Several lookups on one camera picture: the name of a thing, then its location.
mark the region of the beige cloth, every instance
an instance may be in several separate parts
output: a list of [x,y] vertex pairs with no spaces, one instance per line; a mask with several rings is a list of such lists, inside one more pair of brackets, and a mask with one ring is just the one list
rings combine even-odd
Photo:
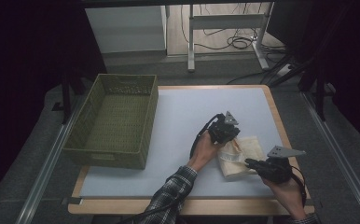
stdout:
[[265,160],[261,145],[256,136],[235,138],[227,142],[218,152],[218,160],[225,178],[240,175],[256,175],[256,171],[245,166],[244,160],[250,158]]

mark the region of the white board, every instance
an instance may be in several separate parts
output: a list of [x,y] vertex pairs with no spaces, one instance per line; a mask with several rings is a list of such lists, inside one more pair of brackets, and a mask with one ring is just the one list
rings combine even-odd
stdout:
[[[159,100],[144,170],[91,167],[81,197],[151,197],[167,177],[188,162],[197,133],[215,114],[230,111],[239,137],[257,136],[265,154],[282,146],[265,94],[260,88],[159,90]],[[205,166],[189,197],[250,198],[271,196],[258,175],[226,179],[218,161]]]

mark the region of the storage bin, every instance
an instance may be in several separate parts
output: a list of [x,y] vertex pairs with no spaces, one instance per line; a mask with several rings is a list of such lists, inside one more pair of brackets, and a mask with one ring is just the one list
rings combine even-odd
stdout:
[[158,102],[157,76],[100,74],[63,152],[76,164],[144,169]]

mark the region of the wooden border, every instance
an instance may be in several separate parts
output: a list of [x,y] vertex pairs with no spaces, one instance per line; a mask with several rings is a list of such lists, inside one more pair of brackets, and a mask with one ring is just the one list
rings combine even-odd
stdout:
[[[290,147],[282,120],[273,101],[270,89],[265,85],[227,85],[227,86],[159,86],[159,90],[201,90],[201,89],[239,89],[260,88],[264,91],[276,128],[284,147]],[[298,167],[295,158],[290,159],[291,165]],[[89,166],[81,169],[72,197],[79,198],[84,179]],[[132,215],[145,211],[149,199],[83,199],[81,204],[69,204],[72,214],[94,215]],[[307,213],[314,212],[314,206],[305,206]],[[252,199],[188,199],[180,213],[181,215],[220,215],[220,216],[280,216],[288,215],[287,211],[274,198]]]

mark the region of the plaid shirt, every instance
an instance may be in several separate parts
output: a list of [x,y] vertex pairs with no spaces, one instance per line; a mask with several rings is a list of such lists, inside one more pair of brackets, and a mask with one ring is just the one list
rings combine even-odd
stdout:
[[[166,210],[154,213],[147,216],[140,223],[144,224],[174,224],[177,215],[183,208],[184,199],[191,192],[194,181],[197,178],[197,172],[188,166],[182,166],[178,171],[166,179],[166,183],[154,194],[151,203],[148,205],[146,211],[160,208],[174,200],[179,203],[176,206],[171,206]],[[315,214],[309,215],[303,220],[287,221],[288,224],[317,224],[318,217]]]

